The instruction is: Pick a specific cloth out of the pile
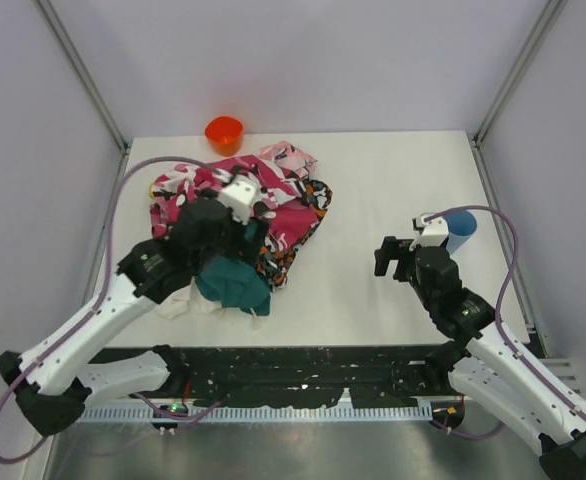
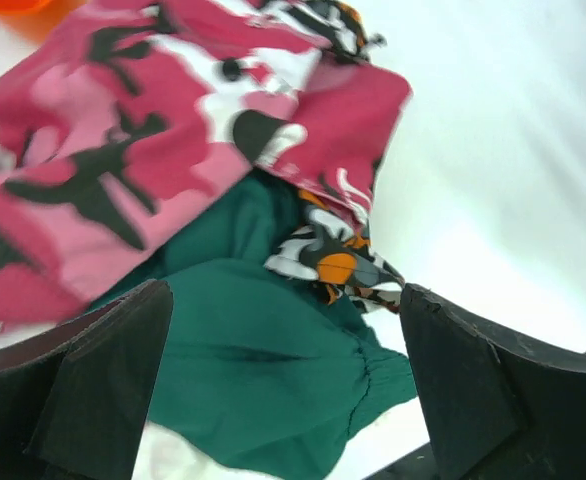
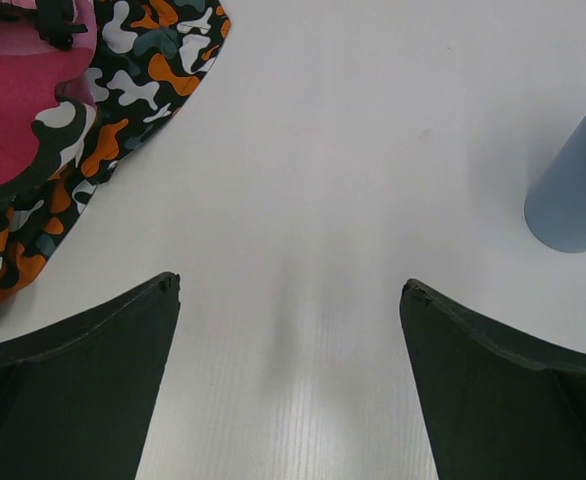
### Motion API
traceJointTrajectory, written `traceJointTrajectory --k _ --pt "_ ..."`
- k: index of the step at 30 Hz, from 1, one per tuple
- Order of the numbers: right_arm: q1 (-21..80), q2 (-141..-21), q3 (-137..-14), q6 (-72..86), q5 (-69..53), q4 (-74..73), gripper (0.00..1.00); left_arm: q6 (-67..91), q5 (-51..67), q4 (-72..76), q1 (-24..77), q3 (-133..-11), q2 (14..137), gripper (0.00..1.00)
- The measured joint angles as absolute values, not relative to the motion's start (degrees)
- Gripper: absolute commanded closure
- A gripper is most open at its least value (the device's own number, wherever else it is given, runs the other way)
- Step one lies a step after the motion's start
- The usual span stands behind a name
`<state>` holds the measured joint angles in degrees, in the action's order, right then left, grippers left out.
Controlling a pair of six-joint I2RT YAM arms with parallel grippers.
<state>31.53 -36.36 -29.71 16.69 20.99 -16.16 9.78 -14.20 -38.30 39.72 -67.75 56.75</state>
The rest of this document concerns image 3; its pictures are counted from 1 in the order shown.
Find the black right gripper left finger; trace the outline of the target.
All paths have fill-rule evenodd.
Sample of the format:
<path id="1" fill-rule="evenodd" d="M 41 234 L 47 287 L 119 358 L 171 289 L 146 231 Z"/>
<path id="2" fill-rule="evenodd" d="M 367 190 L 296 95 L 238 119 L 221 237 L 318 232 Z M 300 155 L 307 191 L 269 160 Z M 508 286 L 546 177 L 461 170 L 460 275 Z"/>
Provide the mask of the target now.
<path id="1" fill-rule="evenodd" d="M 164 272 L 0 343 L 0 479 L 135 478 L 179 291 Z"/>

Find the orange black camouflage cloth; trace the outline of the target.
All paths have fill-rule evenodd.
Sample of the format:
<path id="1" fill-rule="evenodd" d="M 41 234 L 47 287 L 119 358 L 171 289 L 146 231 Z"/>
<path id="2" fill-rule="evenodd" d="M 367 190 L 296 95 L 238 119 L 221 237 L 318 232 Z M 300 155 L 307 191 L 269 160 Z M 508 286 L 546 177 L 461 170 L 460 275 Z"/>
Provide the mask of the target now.
<path id="1" fill-rule="evenodd" d="M 97 107 L 81 157 L 0 201 L 0 303 L 30 285 L 117 164 L 194 93 L 229 33 L 217 1 L 90 1 L 97 44 L 85 73 Z"/>

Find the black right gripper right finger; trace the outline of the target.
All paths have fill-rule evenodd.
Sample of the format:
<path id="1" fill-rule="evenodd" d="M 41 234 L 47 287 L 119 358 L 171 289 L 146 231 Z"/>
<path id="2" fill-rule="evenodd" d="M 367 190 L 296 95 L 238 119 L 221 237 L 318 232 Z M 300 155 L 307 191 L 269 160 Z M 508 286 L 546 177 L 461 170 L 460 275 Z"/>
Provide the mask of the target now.
<path id="1" fill-rule="evenodd" d="M 416 279 L 401 326 L 441 479 L 586 479 L 586 354 Z"/>

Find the pink camouflage garment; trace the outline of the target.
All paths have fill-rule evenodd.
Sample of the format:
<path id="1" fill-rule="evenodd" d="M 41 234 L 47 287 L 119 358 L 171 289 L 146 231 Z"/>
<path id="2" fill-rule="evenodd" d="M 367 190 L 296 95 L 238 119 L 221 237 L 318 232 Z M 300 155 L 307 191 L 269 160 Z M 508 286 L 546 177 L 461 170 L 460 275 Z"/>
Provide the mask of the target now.
<path id="1" fill-rule="evenodd" d="M 0 1 L 0 201 L 81 157 L 96 44 L 90 1 Z"/>

